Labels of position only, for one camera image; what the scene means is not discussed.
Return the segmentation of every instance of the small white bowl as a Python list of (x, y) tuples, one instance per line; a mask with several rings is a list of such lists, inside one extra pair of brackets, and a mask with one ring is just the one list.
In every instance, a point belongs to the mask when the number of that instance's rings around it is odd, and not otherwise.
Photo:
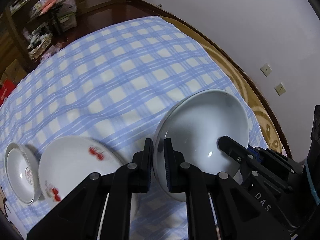
[(38, 161), (27, 147), (10, 143), (4, 167), (13, 192), (24, 204), (30, 205), (39, 199)]

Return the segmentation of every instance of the tablecloth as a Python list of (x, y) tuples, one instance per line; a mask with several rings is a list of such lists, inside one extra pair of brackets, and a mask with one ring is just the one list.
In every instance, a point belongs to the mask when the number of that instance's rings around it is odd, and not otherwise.
[[(23, 206), (14, 195), (3, 162), (10, 142), (32, 146), (40, 159), (55, 138), (80, 135), (129, 162), (173, 105), (211, 88), (240, 99), (249, 120), (249, 144), (266, 148), (256, 117), (230, 79), (200, 44), (159, 17), (90, 33), (40, 64), (0, 108), (0, 185), (26, 231), (50, 208), (44, 200)], [(130, 239), (187, 237), (185, 203), (170, 199), (152, 178)]]

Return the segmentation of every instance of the cardboard box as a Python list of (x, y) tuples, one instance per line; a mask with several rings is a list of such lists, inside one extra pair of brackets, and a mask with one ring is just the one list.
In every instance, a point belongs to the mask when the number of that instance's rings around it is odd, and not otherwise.
[(18, 60), (15, 59), (2, 74), (0, 82), (4, 83), (6, 79), (9, 79), (17, 85), (26, 75), (27, 72), (20, 66)]

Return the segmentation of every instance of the large white bowl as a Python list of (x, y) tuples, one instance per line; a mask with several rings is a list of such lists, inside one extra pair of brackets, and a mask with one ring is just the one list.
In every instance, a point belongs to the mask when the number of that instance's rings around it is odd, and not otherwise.
[(13, 192), (23, 203), (30, 205), (39, 199), (38, 161), (27, 147), (10, 143), (4, 167)]
[(234, 176), (239, 164), (218, 149), (217, 141), (228, 135), (248, 147), (249, 126), (245, 109), (231, 93), (210, 89), (196, 93), (176, 104), (161, 120), (154, 136), (153, 170), (164, 192), (185, 202), (184, 193), (169, 193), (164, 164), (163, 141), (171, 138), (175, 151), (202, 171), (220, 171)]
[[(94, 140), (80, 136), (60, 137), (51, 142), (41, 156), (40, 187), (44, 198), (53, 208), (90, 173), (106, 175), (124, 164)], [(137, 195), (132, 194), (131, 218), (137, 207)]]

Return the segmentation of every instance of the plate with red cherry pattern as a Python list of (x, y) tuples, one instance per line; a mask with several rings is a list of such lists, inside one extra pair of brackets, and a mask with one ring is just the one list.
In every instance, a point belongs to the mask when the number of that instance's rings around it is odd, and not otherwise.
[[(86, 137), (65, 136), (51, 142), (39, 163), (40, 188), (54, 208), (90, 173), (106, 175), (125, 163), (102, 144)], [(131, 217), (136, 213), (137, 195), (132, 195)]]

